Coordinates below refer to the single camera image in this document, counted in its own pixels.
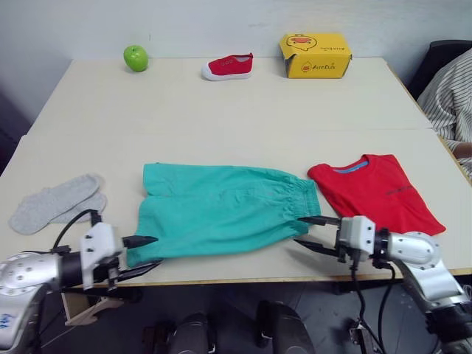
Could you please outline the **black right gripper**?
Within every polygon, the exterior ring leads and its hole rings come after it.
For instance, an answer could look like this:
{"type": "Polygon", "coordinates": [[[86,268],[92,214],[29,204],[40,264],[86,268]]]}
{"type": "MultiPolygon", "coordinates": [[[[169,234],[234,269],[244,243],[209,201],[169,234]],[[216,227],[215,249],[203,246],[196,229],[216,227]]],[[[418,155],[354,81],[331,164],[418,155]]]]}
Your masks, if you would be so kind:
{"type": "Polygon", "coordinates": [[[339,252],[340,262],[344,262],[346,256],[349,256],[351,260],[358,256],[360,261],[365,261],[370,256],[370,220],[341,220],[325,216],[310,216],[299,218],[299,221],[319,226],[340,226],[336,235],[335,249],[326,248],[321,243],[294,239],[299,245],[315,253],[338,257],[339,252]]]}

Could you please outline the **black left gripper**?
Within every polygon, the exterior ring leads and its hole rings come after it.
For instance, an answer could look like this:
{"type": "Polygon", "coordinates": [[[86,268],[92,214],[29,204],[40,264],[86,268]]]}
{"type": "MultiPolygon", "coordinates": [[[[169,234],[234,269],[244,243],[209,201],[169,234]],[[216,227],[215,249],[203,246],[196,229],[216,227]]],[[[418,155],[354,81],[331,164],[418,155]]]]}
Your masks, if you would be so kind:
{"type": "Polygon", "coordinates": [[[93,284],[103,284],[107,292],[114,292],[119,281],[126,281],[140,277],[158,267],[163,260],[157,260],[125,271],[120,270],[120,256],[124,247],[134,249],[158,241],[157,237],[131,235],[121,241],[115,238],[103,239],[94,250],[94,268],[92,271],[93,284]]]}

